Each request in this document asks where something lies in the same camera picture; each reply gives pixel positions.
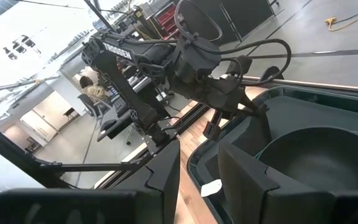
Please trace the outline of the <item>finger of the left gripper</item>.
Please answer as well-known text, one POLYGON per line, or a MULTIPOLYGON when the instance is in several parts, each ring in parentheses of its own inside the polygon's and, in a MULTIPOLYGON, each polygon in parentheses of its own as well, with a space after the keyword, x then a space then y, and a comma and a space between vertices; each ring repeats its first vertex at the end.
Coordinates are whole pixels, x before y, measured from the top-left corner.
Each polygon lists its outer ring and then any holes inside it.
POLYGON ((213 114, 213 117, 210 121, 207 122, 206 127, 203 131, 204 137, 209 140, 216 141, 219 138, 221 133, 221 128, 219 124, 222 119, 223 112, 221 110, 216 110, 213 114))
POLYGON ((256 105, 246 94, 241 99, 241 104, 245 106, 244 112, 246 115, 256 116, 259 118, 265 117, 269 110, 267 105, 256 105))

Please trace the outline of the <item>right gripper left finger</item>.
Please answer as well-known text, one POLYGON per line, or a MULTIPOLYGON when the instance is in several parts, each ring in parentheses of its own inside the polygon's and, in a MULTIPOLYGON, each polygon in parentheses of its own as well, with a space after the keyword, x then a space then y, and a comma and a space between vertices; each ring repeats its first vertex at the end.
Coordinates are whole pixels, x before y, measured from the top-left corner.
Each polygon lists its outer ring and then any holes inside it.
POLYGON ((173 224, 180 181, 180 142, 169 143, 115 186, 112 224, 173 224))

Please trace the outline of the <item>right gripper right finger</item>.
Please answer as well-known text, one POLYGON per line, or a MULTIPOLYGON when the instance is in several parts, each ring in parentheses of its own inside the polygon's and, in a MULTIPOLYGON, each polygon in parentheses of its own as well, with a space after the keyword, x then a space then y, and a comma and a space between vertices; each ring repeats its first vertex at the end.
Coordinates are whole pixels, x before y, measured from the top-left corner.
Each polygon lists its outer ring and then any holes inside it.
POLYGON ((333 196, 294 180, 238 147, 218 144, 218 166, 234 224, 328 224, 333 196))

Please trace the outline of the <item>black napkin with white tag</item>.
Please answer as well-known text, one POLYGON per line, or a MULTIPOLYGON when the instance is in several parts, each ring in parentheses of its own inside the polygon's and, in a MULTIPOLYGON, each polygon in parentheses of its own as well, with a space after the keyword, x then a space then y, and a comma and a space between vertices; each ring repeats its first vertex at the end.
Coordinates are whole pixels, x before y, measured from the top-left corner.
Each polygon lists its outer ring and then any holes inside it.
POLYGON ((201 177, 202 197, 209 197, 223 189, 219 174, 218 151, 221 141, 228 142, 244 152, 255 156, 268 143, 262 125, 255 117, 236 118, 223 126, 217 140, 207 140, 197 150, 201 153, 197 171, 201 177))

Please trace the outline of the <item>black bowl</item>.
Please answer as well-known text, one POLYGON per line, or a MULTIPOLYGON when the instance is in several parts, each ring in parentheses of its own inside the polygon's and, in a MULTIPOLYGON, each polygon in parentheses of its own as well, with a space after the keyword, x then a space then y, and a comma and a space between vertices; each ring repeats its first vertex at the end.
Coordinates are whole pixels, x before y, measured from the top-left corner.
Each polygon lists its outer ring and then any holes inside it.
POLYGON ((318 190, 358 190, 358 133, 311 127, 269 143, 258 160, 318 190))

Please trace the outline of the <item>dark green plastic tray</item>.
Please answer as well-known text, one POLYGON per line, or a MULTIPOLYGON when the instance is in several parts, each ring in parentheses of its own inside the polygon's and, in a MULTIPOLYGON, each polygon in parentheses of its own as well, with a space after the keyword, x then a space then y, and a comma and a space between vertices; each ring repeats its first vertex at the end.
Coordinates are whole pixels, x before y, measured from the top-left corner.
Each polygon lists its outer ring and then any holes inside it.
MULTIPOLYGON (((358 133, 358 97, 355 96, 281 86, 256 96, 254 103, 268 107, 266 115, 272 137, 269 143, 292 131, 311 127, 342 128, 358 133)), ((197 171, 201 156, 197 151, 199 148, 187 165, 197 188, 201 188, 202 183, 197 171)), ((358 190, 319 191, 333 196, 328 224, 358 224, 358 190)), ((204 200, 219 224, 234 224, 223 189, 204 200)))

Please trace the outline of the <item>black desk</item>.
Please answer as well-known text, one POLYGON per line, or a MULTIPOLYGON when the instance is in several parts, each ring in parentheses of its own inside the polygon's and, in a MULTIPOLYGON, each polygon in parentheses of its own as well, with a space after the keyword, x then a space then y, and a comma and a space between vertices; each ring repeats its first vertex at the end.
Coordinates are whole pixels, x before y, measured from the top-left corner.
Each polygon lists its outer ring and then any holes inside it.
POLYGON ((100 142, 105 137, 113 139, 131 124, 132 118, 130 110, 118 116, 115 108, 112 108, 104 114, 96 140, 100 142))

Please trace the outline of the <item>black partition panel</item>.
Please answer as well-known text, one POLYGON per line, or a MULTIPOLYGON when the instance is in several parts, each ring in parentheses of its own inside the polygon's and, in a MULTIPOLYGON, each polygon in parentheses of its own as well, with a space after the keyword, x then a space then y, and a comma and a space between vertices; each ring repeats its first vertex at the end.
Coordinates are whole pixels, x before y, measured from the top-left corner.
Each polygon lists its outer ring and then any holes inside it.
POLYGON ((223 45, 243 38, 273 16, 268 0, 174 0, 184 29, 223 45))

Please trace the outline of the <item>red shelf rack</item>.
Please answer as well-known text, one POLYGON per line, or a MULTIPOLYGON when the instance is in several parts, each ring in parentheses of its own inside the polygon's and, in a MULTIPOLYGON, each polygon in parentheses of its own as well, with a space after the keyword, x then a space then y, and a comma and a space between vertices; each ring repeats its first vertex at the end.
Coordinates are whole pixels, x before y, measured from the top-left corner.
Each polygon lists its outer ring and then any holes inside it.
POLYGON ((154 14, 154 19, 157 21, 162 31, 162 37, 165 40, 176 38, 179 36, 179 30, 175 25, 174 13, 176 5, 174 3, 167 4, 156 14, 154 14))

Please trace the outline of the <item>black office chair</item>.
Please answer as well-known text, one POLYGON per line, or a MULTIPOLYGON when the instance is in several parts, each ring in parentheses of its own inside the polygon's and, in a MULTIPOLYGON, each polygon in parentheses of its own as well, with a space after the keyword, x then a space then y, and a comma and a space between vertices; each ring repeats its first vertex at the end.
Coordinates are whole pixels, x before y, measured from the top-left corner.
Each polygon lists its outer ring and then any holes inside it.
POLYGON ((77 97, 89 110, 89 114, 96 120, 101 121, 104 115, 112 109, 112 106, 96 96, 81 94, 77 97))

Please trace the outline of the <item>person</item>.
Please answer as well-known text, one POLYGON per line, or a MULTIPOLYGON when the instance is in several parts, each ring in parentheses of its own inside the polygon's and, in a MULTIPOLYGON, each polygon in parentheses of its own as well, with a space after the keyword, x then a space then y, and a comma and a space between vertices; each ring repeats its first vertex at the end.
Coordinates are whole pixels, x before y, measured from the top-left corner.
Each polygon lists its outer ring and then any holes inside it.
POLYGON ((80 78, 80 86, 83 90, 83 93, 88 95, 90 98, 96 97, 105 102, 109 101, 109 97, 107 95, 106 90, 102 86, 95 85, 92 79, 90 79, 89 77, 82 76, 80 78))

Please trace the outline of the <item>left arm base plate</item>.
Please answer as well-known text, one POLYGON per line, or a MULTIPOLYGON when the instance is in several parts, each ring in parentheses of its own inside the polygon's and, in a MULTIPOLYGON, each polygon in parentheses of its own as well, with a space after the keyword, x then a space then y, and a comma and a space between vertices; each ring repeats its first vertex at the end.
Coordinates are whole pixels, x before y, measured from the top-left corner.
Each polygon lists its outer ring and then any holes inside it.
POLYGON ((151 156, 156 156, 162 149, 164 149, 171 141, 177 139, 177 133, 168 134, 168 137, 161 143, 156 143, 150 136, 143 137, 147 145, 147 150, 151 156))

